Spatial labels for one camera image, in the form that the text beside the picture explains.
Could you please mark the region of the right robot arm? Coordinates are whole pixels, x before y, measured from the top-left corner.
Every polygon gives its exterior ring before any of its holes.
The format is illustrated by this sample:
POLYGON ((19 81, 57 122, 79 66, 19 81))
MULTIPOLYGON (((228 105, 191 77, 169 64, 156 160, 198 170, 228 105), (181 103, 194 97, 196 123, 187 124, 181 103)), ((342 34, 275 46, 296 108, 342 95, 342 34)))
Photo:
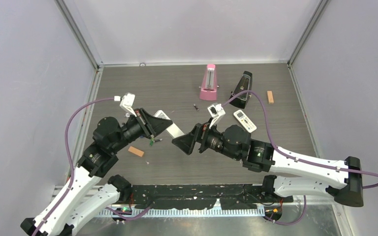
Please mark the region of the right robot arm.
POLYGON ((362 207, 363 186, 360 160, 326 160, 294 153, 270 143, 255 140, 238 125, 223 132, 208 123, 196 124, 191 132, 174 138, 172 144, 190 155, 199 143, 200 153, 210 149, 253 172, 268 172, 262 183, 261 195, 268 202, 278 197, 311 195, 331 197, 339 204, 362 207))

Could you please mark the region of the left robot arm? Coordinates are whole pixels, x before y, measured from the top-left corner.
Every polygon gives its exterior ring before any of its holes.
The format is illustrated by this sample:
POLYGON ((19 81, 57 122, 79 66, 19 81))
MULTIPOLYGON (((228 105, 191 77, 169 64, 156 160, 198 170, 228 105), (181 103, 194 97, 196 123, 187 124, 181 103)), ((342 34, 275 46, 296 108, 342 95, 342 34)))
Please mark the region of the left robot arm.
POLYGON ((141 136, 154 138, 172 125, 143 108, 120 124, 114 117, 101 119, 93 132, 93 143, 78 160, 73 174, 54 200, 35 218, 26 218, 21 229, 29 236, 75 236, 93 217, 115 202, 127 203, 132 185, 115 175, 92 197, 84 196, 118 161, 117 153, 141 136))

